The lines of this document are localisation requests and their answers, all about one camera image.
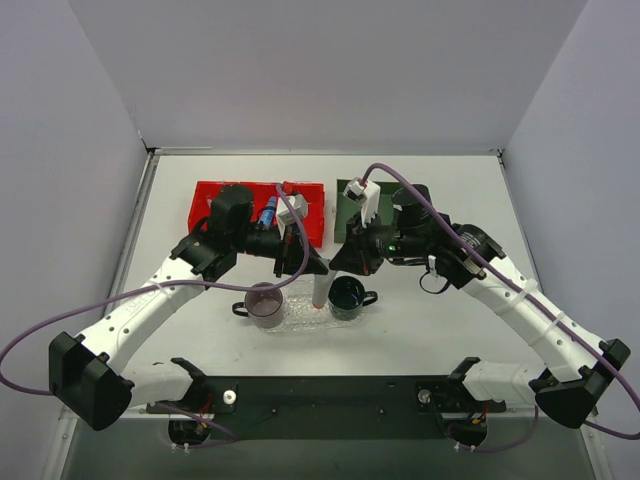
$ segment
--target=red tray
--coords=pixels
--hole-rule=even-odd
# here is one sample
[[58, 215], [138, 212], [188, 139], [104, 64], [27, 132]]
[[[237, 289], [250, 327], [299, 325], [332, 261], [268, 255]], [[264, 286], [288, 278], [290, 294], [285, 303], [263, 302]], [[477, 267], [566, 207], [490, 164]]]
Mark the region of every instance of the red tray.
[[[253, 222], [258, 220], [258, 212], [267, 205], [269, 199], [278, 196], [275, 183], [200, 181], [196, 185], [189, 211], [187, 221], [189, 231], [201, 218], [209, 215], [211, 199], [218, 195], [220, 189], [234, 183], [244, 185], [253, 192], [253, 217], [251, 218]], [[324, 235], [324, 185], [322, 183], [284, 183], [286, 193], [291, 193], [293, 190], [300, 192], [309, 204], [309, 214], [303, 220], [304, 228], [311, 245], [321, 248]]]

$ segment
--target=gray floor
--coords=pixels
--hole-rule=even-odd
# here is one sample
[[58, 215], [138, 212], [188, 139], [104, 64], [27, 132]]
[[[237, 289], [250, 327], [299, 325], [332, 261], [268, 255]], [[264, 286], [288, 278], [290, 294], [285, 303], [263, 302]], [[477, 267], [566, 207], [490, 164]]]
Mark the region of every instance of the gray floor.
[[[529, 419], [491, 419], [490, 442], [521, 436]], [[593, 479], [579, 431], [543, 419], [528, 443], [499, 454], [455, 453], [449, 440], [247, 441], [171, 452], [166, 419], [123, 419], [103, 432], [79, 422], [64, 479]]]

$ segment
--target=mug handle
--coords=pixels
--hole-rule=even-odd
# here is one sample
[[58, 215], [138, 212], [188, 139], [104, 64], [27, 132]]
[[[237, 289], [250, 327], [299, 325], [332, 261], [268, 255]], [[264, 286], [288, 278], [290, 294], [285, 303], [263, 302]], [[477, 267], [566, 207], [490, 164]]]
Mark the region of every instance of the mug handle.
[[378, 301], [378, 292], [365, 292], [364, 302], [362, 302], [362, 306], [366, 307], [367, 305], [371, 305], [372, 303], [376, 303], [377, 301]]
[[241, 308], [246, 310], [246, 307], [244, 306], [244, 302], [234, 303], [231, 306], [231, 311], [240, 317], [248, 317], [249, 312], [246, 312], [246, 311], [243, 312], [242, 310], [240, 310]]

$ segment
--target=white table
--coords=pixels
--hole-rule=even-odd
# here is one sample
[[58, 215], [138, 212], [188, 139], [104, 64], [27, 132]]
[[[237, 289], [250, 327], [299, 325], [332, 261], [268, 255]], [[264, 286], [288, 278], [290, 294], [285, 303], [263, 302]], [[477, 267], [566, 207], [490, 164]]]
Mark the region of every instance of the white table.
[[[312, 181], [325, 185], [325, 236], [331, 257], [336, 176], [353, 178], [372, 162], [391, 165], [426, 184], [436, 208], [457, 223], [483, 228], [525, 275], [533, 269], [496, 157], [159, 156], [125, 288], [142, 284], [187, 234], [187, 215], [199, 180]], [[383, 172], [373, 180], [392, 181]], [[241, 255], [221, 281], [274, 281], [273, 261]], [[541, 361], [488, 309], [455, 289], [428, 295], [423, 269], [384, 265], [361, 280], [378, 303], [351, 328], [268, 334], [231, 313], [243, 294], [205, 292], [167, 321], [135, 354], [130, 367], [185, 357], [209, 375], [447, 374], [467, 356], [496, 362]]]

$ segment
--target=gray wall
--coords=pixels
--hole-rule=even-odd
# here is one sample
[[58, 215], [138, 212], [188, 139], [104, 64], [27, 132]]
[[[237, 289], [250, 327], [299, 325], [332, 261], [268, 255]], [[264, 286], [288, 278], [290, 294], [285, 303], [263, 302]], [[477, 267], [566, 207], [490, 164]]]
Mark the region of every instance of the gray wall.
[[[105, 297], [144, 160], [68, 4], [1, 2], [0, 343]], [[25, 342], [3, 372], [46, 388], [49, 340], [79, 327]], [[0, 386], [0, 478], [39, 478], [60, 407]]]
[[504, 147], [586, 0], [70, 0], [148, 145]]
[[[623, 339], [640, 389], [640, 3], [591, 0], [506, 149], [507, 177], [545, 291], [599, 335]], [[640, 430], [619, 386], [602, 423]], [[638, 442], [607, 441], [619, 479]]]

